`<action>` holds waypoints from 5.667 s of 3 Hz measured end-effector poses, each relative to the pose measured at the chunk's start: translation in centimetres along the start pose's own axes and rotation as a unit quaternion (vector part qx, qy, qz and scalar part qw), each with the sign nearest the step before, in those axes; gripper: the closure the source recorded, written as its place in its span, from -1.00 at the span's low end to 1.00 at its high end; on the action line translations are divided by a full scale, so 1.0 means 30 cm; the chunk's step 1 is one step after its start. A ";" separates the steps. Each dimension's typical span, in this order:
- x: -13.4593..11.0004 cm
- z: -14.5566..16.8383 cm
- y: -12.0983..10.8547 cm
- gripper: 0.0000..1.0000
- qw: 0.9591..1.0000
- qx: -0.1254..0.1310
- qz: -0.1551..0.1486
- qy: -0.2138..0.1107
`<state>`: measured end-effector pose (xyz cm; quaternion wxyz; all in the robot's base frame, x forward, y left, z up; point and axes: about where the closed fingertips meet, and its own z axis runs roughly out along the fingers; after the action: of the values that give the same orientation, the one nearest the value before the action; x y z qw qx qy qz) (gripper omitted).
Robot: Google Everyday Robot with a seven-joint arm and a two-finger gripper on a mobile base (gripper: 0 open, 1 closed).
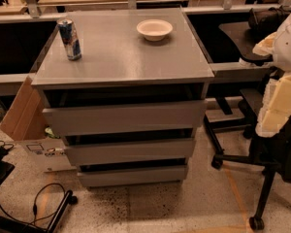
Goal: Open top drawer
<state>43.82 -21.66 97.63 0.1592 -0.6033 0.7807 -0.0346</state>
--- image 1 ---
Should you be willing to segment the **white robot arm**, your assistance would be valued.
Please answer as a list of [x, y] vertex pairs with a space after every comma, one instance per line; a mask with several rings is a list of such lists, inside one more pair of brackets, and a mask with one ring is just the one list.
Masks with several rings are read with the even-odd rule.
[[252, 52], [270, 54], [275, 67], [284, 72], [278, 81], [268, 81], [255, 128], [260, 137], [271, 138], [291, 116], [291, 14], [276, 32], [256, 44]]

